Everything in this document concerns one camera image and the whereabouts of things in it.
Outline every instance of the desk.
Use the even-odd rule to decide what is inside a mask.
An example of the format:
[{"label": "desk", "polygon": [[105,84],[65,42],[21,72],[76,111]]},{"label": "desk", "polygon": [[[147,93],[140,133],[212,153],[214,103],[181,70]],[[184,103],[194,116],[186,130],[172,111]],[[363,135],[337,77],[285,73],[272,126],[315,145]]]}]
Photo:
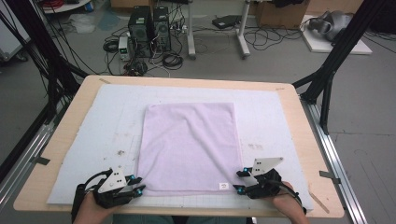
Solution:
[{"label": "desk", "polygon": [[[241,81],[198,80],[155,77],[108,77],[89,76],[81,85],[72,104],[64,114],[56,132],[49,141],[42,157],[50,159],[46,166],[36,165],[22,188],[14,208],[20,211],[65,211],[70,205],[49,205],[47,199],[56,181],[59,169],[67,150],[71,147],[80,124],[89,111],[99,88],[105,84],[130,84],[165,87],[222,88],[234,90],[277,91],[289,124],[290,133],[307,179],[314,210],[309,217],[342,217],[341,205],[332,181],[319,176],[319,171],[327,171],[318,144],[312,133],[306,115],[295,89],[290,84],[259,83]],[[169,207],[123,207],[121,213],[162,214],[184,216],[235,216],[235,217],[279,217],[274,211],[254,209],[204,209]]]},{"label": "desk", "polygon": [[[189,32],[187,33],[187,43],[189,46],[189,56],[190,56],[190,58],[195,60],[196,57],[195,57],[194,36],[192,34],[192,6],[193,6],[192,2],[193,2],[193,0],[189,0],[189,8],[188,8],[188,11],[189,11],[189,23],[188,23]],[[236,36],[238,38],[239,44],[242,49],[242,58],[243,59],[246,59],[246,57],[248,57],[250,55],[250,51],[248,50],[248,44],[244,37],[245,25],[247,23],[249,7],[250,7],[250,0],[245,0],[244,7],[242,9],[241,26],[239,29],[236,29]]]}]

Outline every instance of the metal rail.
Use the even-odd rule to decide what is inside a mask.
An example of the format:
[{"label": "metal rail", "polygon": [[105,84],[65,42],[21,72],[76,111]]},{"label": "metal rail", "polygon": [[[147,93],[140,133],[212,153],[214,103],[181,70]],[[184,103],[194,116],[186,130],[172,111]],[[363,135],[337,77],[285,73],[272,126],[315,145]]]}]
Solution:
[{"label": "metal rail", "polygon": [[363,211],[361,210],[361,206],[358,202],[355,192],[349,183],[343,164],[341,163],[337,150],[332,143],[332,139],[323,131],[320,126],[320,112],[318,107],[316,105],[310,105],[306,102],[302,102],[302,104],[306,110],[305,113],[309,113],[307,116],[311,117],[311,125],[313,128],[315,128],[318,143],[321,145],[320,149],[322,150],[324,158],[326,159],[326,162],[329,166],[328,168],[330,171],[332,171],[334,177],[340,180],[340,184],[335,184],[335,186],[337,187],[338,192],[341,194],[340,196],[342,196],[342,200],[344,200],[349,217],[355,224],[366,224],[367,220],[363,214]]}]

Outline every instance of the white cloth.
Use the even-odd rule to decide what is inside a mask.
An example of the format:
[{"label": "white cloth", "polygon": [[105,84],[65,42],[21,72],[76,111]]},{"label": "white cloth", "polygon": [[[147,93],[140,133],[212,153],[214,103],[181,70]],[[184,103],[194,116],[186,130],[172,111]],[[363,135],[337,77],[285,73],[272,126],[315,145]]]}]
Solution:
[{"label": "white cloth", "polygon": [[145,195],[235,193],[241,169],[233,104],[148,106],[137,168]]}]

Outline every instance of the towel label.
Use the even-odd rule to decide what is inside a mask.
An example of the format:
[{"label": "towel label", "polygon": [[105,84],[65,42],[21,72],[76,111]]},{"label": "towel label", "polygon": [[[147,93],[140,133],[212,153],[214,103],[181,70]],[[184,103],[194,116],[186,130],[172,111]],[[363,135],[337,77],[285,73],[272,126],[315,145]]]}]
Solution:
[{"label": "towel label", "polygon": [[219,183],[219,189],[229,189],[228,183]]}]

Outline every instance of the person's hand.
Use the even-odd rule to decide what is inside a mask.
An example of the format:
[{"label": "person's hand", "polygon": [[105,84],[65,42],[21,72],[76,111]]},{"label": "person's hand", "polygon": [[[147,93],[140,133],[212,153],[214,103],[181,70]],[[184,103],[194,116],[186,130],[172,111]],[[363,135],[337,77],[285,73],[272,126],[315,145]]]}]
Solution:
[{"label": "person's hand", "polygon": [[113,214],[120,206],[105,209],[96,203],[93,193],[85,195],[81,207],[78,210],[74,224],[100,224],[108,216]]},{"label": "person's hand", "polygon": [[[283,184],[293,189],[289,182],[283,182]],[[265,200],[271,202],[279,212],[288,217],[292,224],[309,223],[303,208],[284,190],[281,190],[275,197],[266,198]]]}]

